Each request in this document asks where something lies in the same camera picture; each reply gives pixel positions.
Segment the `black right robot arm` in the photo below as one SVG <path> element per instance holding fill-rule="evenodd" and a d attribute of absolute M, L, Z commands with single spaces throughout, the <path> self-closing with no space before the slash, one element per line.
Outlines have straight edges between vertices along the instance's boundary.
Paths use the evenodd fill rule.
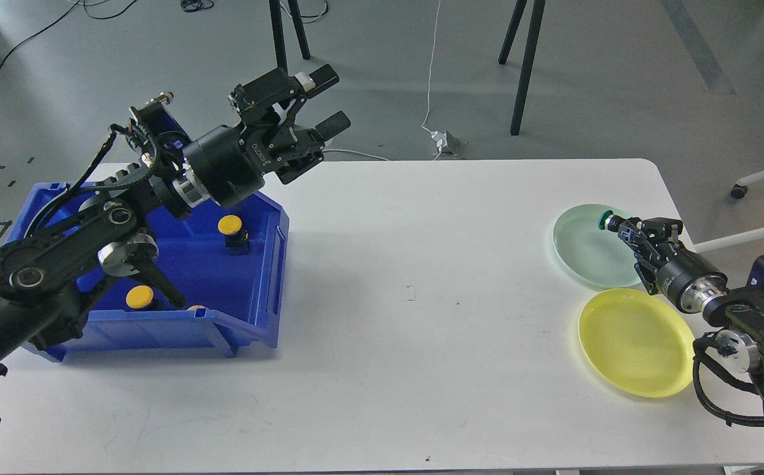
<path fill-rule="evenodd" d="M 612 210 L 597 226 L 613 232 L 633 252 L 645 291 L 662 294 L 687 315 L 699 313 L 712 327 L 693 341 L 693 388 L 702 407 L 726 424 L 764 428 L 764 255 L 753 262 L 741 288 L 680 240 L 684 225 L 671 218 L 623 218 Z M 702 367 L 736 390 L 762 401 L 762 415 L 726 411 L 711 402 L 701 384 Z"/>

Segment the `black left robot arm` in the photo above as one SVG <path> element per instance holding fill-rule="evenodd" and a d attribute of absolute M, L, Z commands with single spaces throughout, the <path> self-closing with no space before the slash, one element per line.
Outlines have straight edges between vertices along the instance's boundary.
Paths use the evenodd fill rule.
<path fill-rule="evenodd" d="M 330 64 L 289 75 L 277 67 L 237 85 L 228 100 L 239 121 L 190 139 L 168 113 L 166 91 L 110 125 L 95 159 L 0 247 L 0 376 L 24 343 L 46 350 L 82 337 L 90 310 L 120 278 L 152 286 L 178 309 L 186 299 L 156 265 L 148 214 L 179 220 L 205 201 L 234 206 L 273 172 L 284 184 L 322 162 L 327 142 L 351 121 L 342 111 L 297 127 L 305 103 L 337 84 Z"/>

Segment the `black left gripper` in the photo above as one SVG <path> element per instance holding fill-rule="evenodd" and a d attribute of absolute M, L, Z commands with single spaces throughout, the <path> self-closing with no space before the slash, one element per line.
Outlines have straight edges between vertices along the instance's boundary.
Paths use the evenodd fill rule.
<path fill-rule="evenodd" d="M 352 125 L 338 111 L 314 127 L 297 124 L 300 110 L 339 82 L 325 64 L 310 73 L 289 75 L 282 67 L 228 94 L 238 121 L 221 125 L 183 147 L 182 192 L 229 208 L 265 185 L 265 174 L 288 184 L 324 160 L 324 149 Z"/>

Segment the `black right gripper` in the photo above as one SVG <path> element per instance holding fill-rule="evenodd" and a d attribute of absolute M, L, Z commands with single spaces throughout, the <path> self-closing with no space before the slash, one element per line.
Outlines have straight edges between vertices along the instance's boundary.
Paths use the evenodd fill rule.
<path fill-rule="evenodd" d="M 673 218 L 610 216 L 610 231 L 632 241 L 635 271 L 648 295 L 665 295 L 682 313 L 702 313 L 728 295 L 728 277 L 680 240 L 684 223 Z"/>

